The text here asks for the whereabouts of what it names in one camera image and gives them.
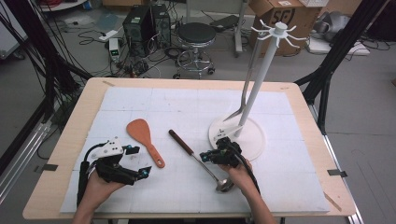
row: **white paper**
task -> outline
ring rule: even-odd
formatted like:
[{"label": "white paper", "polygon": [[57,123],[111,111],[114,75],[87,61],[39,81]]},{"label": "white paper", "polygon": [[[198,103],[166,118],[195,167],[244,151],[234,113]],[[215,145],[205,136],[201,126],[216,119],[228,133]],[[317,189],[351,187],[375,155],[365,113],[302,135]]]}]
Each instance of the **white paper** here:
[{"label": "white paper", "polygon": [[[120,165],[138,170],[152,166],[147,179],[116,191],[97,211],[108,213],[246,213],[248,203],[240,190],[215,191],[216,182],[169,135],[174,130],[199,157],[213,149],[208,140],[211,123],[232,114],[241,91],[109,88],[89,131],[61,209],[76,211],[79,164],[92,146],[117,136],[121,143],[139,146]],[[318,182],[289,100],[285,93],[260,92],[249,115],[265,134],[265,149],[252,161],[262,197],[276,212],[326,212],[329,206]],[[145,119],[151,142],[165,167],[155,166],[144,146],[126,132],[134,119]],[[227,174],[210,162],[205,165],[220,179]]]}]

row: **black metal frame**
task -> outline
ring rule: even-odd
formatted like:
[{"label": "black metal frame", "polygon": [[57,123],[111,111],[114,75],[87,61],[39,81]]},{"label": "black metal frame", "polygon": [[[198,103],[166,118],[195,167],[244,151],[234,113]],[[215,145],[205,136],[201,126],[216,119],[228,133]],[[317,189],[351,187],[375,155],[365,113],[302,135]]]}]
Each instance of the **black metal frame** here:
[{"label": "black metal frame", "polygon": [[[27,136],[37,125],[39,120],[43,118],[42,122],[46,122],[53,114],[54,101],[56,97],[55,88],[58,88],[58,90],[63,93],[72,93],[78,88],[78,84],[73,79],[70,72],[73,72],[86,80],[92,77],[91,74],[75,67],[73,64],[61,57],[28,0],[5,0],[4,2],[44,61],[45,71],[43,71],[43,73],[46,78],[46,96],[38,106],[35,113],[29,118],[17,137],[0,158],[0,175],[2,175],[7,169],[7,166],[11,163]],[[6,21],[1,20],[1,18],[0,21],[6,26]],[[26,53],[31,56],[28,50],[26,50],[26,43],[21,40],[18,35],[12,31],[12,29],[8,30],[18,40],[21,48],[25,49]]]},{"label": "black metal frame", "polygon": [[299,86],[308,83],[303,96],[309,105],[315,103],[316,97],[321,92],[317,124],[324,135],[326,134],[325,119],[332,75],[386,2],[387,0],[362,0],[319,68],[294,82]]}]

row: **black stool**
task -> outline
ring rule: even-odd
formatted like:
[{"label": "black stool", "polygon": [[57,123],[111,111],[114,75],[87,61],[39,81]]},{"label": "black stool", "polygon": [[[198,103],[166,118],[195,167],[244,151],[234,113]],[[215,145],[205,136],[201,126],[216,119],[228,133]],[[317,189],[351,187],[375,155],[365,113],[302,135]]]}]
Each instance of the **black stool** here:
[{"label": "black stool", "polygon": [[[199,22],[187,23],[178,28],[177,39],[183,47],[188,48],[177,57],[179,67],[190,72],[198,72],[200,79],[202,71],[206,69],[209,75],[215,72],[212,59],[201,50],[215,42],[216,31],[211,26]],[[179,70],[174,78],[180,78]]]}]

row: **cardboard box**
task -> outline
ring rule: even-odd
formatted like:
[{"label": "cardboard box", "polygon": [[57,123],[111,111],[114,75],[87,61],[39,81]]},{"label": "cardboard box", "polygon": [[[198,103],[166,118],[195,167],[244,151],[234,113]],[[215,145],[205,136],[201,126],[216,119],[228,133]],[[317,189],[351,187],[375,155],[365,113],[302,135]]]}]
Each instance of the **cardboard box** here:
[{"label": "cardboard box", "polygon": [[[249,6],[256,14],[253,23],[254,28],[262,28],[260,19],[271,27],[274,27],[277,22],[282,21],[288,25],[289,29],[293,26],[297,26],[294,31],[290,32],[290,35],[295,37],[308,37],[321,11],[321,7],[306,7],[299,0],[251,0]],[[249,44],[253,48],[257,36],[258,34],[256,32],[251,32]],[[298,54],[305,45],[305,41],[297,41],[292,38],[289,38],[289,40],[293,45],[299,46],[300,48],[296,49],[290,46],[286,40],[281,40],[276,55]],[[265,55],[269,43],[270,41],[268,39],[262,44],[261,57]]]},{"label": "cardboard box", "polygon": [[131,7],[133,5],[147,5],[149,0],[103,0],[103,6],[107,7]]}]

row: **power strip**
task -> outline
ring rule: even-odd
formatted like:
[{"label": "power strip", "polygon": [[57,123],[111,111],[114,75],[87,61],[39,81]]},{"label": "power strip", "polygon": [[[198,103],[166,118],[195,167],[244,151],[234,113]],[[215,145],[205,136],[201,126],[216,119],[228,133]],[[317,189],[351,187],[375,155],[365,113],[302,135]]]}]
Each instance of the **power strip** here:
[{"label": "power strip", "polygon": [[112,30],[107,32],[107,34],[105,36],[99,36],[99,39],[101,40],[107,40],[109,39],[111,36],[116,35],[118,33],[118,31]]}]

